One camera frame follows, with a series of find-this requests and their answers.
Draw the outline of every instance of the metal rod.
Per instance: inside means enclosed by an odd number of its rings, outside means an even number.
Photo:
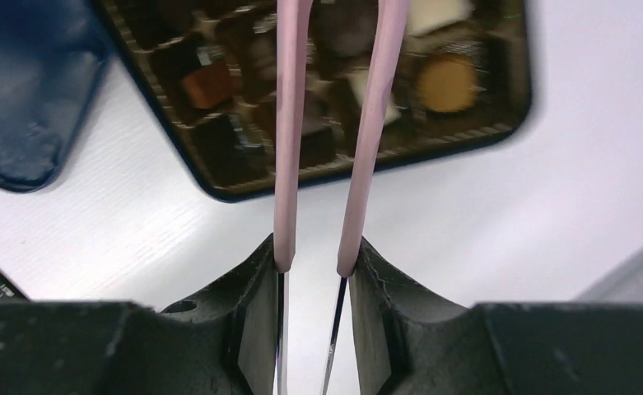
[[[336,311],[333,313],[333,327],[331,328],[331,340],[328,342],[328,354],[326,356],[326,367],[324,369],[324,386],[321,388],[321,395],[326,395],[328,382],[331,379],[331,369],[333,368],[333,357],[336,355],[336,341],[338,340],[338,329],[341,325],[342,305],[345,300],[346,286],[347,277],[341,277],[341,281],[338,283],[338,298],[336,299]]]
[[[277,274],[277,395],[287,395],[287,317],[290,307],[287,273]]]

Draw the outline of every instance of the blue plastic tray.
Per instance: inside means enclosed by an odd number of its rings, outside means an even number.
[[[54,180],[107,57],[85,0],[0,1],[0,188]]]

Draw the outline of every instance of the chocolate tray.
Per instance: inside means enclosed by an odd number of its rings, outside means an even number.
[[[276,3],[94,0],[148,103],[215,198],[272,191]],[[488,146],[532,101],[524,0],[412,0],[378,169]],[[302,184],[350,174],[377,0],[315,1]]]

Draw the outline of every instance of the black plastic bracket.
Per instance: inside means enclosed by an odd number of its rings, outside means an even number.
[[[466,309],[366,240],[350,295],[362,395],[643,393],[643,305]]]
[[[272,394],[272,251],[270,236],[162,314],[117,302],[0,304],[0,395]]]

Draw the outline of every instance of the reddish brown candy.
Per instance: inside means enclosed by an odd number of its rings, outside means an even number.
[[[191,72],[181,85],[196,109],[211,109],[234,95],[229,68],[223,60]]]

